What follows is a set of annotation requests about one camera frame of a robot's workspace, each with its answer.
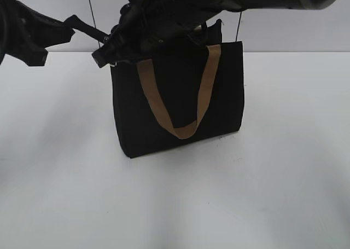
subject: white surface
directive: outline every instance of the white surface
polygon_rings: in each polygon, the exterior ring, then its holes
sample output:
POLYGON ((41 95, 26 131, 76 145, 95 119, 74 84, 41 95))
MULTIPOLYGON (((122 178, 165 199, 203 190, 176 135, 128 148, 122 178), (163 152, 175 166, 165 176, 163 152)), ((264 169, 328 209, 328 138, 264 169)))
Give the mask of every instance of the white surface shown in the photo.
MULTIPOLYGON (((20 0, 48 16, 64 20, 77 14, 92 24, 88 0, 20 0)), ((350 0, 338 0, 322 11, 250 10, 243 14, 245 51, 350 51, 350 0)), ((109 33, 127 0, 92 0, 97 27, 109 33)), ((238 14, 222 13, 224 41, 236 36, 238 14)), ((70 44, 50 51, 93 51, 94 40, 77 33, 70 44)))
POLYGON ((350 54, 245 54, 242 130, 130 160, 89 53, 0 67, 0 248, 350 248, 350 54))

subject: white table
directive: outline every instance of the white table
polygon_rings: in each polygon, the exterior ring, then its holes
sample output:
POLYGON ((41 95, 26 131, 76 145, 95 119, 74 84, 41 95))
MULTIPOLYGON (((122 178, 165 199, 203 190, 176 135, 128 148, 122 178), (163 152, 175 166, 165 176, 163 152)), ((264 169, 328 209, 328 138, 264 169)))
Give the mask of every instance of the white table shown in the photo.
POLYGON ((7 57, 0 248, 350 248, 349 59, 245 54, 239 133, 130 160, 108 68, 7 57))

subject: bag strap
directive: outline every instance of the bag strap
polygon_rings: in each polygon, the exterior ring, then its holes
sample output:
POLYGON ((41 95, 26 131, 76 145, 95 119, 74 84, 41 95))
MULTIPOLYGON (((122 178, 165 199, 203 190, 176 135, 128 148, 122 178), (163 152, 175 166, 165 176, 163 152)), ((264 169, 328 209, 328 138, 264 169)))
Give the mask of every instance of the bag strap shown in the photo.
POLYGON ((148 100, 150 108, 159 125, 180 140, 192 137, 206 114, 212 97, 213 87, 219 61, 221 57, 221 45, 207 47, 209 57, 203 72, 202 82, 198 93, 197 120, 183 128, 174 128, 169 113, 160 96, 154 75, 153 60, 144 60, 137 64, 138 75, 143 92, 148 100))

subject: black mechanical part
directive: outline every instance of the black mechanical part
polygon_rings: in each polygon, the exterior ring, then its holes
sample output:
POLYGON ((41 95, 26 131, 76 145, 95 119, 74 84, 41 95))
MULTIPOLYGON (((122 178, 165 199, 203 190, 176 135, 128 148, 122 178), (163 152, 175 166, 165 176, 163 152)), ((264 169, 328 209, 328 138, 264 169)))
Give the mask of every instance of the black mechanical part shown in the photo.
POLYGON ((9 54, 28 66, 44 66, 48 55, 45 48, 68 43, 74 35, 63 22, 16 0, 0 0, 0 18, 0 54, 9 54))
POLYGON ((132 0, 104 46, 93 53, 100 67, 137 62, 175 37, 190 35, 223 10, 323 9, 335 0, 132 0))

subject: black fabric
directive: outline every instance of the black fabric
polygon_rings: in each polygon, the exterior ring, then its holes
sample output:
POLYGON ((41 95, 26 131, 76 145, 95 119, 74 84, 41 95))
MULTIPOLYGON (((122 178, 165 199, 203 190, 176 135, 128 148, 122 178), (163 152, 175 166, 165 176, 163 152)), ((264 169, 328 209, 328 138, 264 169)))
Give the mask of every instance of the black fabric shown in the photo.
MULTIPOLYGON (((207 44, 221 43, 221 22, 208 29, 207 44)), ((160 94, 175 127, 196 119, 197 96, 208 50, 182 38, 153 57, 160 94)), ((244 109, 243 47, 224 43, 211 104, 188 140, 179 140, 156 121, 140 85, 135 65, 112 67, 113 101, 120 145, 130 157, 166 150, 192 142, 236 132, 244 109)))

